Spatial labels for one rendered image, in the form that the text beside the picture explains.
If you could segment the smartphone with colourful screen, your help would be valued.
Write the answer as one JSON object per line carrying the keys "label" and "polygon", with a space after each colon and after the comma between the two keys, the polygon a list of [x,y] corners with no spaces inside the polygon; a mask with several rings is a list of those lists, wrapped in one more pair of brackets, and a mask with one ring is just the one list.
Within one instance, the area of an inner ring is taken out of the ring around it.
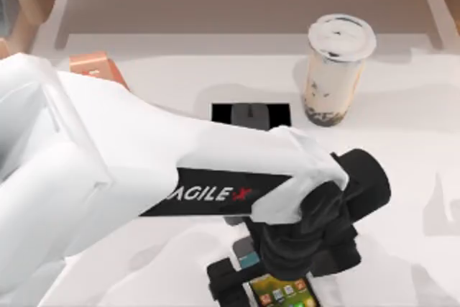
{"label": "smartphone with colourful screen", "polygon": [[[241,269],[259,262],[249,237],[236,240],[232,248]],[[254,306],[323,307],[306,276],[294,281],[284,281],[264,274],[250,280],[246,286],[251,291],[249,300]]]}

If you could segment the dark grey computer mouse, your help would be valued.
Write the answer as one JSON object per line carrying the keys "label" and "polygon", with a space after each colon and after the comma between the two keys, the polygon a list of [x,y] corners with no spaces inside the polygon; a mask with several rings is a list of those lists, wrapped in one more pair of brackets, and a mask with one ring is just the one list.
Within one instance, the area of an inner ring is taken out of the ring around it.
{"label": "dark grey computer mouse", "polygon": [[231,107],[231,124],[250,129],[269,130],[268,106],[261,103],[237,103]]}

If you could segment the black mouse pad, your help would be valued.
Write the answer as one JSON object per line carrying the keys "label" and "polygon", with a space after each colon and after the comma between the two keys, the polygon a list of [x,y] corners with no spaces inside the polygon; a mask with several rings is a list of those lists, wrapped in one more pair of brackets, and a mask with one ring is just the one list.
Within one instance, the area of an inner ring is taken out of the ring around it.
{"label": "black mouse pad", "polygon": [[[231,107],[233,104],[212,104],[211,121],[222,124],[231,124]],[[268,106],[270,113],[270,129],[279,126],[292,126],[292,118],[289,104],[271,103],[266,105]]]}

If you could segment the milk tea cup with lid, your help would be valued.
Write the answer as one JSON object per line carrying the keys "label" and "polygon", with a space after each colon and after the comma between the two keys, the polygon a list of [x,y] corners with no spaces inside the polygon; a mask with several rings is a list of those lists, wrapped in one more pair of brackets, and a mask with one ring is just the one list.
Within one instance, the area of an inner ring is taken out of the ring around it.
{"label": "milk tea cup with lid", "polygon": [[308,43],[311,54],[303,94],[305,114],[318,126],[332,127],[346,116],[377,38],[363,19],[327,14],[309,27]]}

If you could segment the small orange carton box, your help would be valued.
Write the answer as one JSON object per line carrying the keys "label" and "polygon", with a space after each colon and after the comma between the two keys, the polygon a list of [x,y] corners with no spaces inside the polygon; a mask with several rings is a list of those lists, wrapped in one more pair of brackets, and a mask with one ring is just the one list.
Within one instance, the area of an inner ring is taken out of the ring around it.
{"label": "small orange carton box", "polygon": [[129,90],[115,62],[103,52],[78,54],[69,57],[70,72],[113,81]]}

